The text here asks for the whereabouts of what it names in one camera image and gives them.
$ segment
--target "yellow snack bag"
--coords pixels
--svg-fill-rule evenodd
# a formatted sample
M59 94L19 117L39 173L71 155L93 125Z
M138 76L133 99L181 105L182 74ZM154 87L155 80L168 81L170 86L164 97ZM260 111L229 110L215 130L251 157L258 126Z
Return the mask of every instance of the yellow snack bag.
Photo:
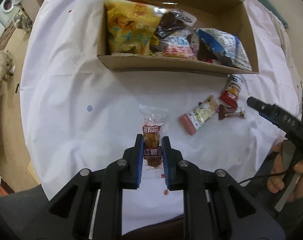
M166 9L143 0L104 0L110 52L150 55L149 43Z

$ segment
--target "metal screw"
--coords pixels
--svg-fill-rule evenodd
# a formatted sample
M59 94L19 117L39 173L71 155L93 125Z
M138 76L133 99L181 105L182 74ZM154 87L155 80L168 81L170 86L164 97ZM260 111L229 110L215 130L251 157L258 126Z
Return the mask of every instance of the metal screw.
M179 165L181 167L187 167L189 165L189 162L186 160L181 160L181 161L179 161Z
M217 170L216 174L217 174L218 177L225 177L226 176L226 172L223 169Z
M125 166L127 164L127 161L125 159L120 159L117 161L117 164L119 166Z
M89 170L89 169L82 169L82 170L80 171L80 175L81 175L81 176L87 176L89 173L90 173L90 170Z

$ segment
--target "red snack wrapper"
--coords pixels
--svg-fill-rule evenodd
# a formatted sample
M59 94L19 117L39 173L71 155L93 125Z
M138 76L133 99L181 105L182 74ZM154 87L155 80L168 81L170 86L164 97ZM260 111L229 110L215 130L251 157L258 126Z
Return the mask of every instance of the red snack wrapper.
M241 90L241 86L244 81L235 75L230 75L227 79L227 84L224 92L220 96L220 100L231 106L235 110L238 108L238 96Z
M218 119L222 120L226 117L239 117L245 119L245 111L243 111L241 108L235 110L232 107L219 105Z

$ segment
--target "human hand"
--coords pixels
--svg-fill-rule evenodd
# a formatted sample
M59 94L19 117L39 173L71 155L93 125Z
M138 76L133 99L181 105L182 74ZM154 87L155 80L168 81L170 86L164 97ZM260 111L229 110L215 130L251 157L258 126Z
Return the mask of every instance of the human hand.
M281 151L281 147L282 147L282 143L278 143L277 145L275 145L273 147L273 151L279 153ZM300 199L303 197L303 160L298 162L294 166L293 169L296 173L299 173L302 175L301 175L301 178L300 178L294 192L288 197L288 199L287 199L288 202L292 202L294 200L297 200L297 199ZM281 173L283 171L284 170L283 170L283 163L282 163L282 159L281 159L281 153L279 153L277 155L277 157L275 158L274 167L271 170L271 174ZM284 188L284 186L285 186L284 182L280 176L270 177L267 181L267 188L272 193L277 193L279 190L282 190Z

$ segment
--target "washing machine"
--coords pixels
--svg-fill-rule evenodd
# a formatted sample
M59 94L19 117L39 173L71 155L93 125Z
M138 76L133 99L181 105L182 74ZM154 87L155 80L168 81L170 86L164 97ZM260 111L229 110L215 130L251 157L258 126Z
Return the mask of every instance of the washing machine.
M0 5L0 23L7 29L19 11L14 6L15 0L3 0Z

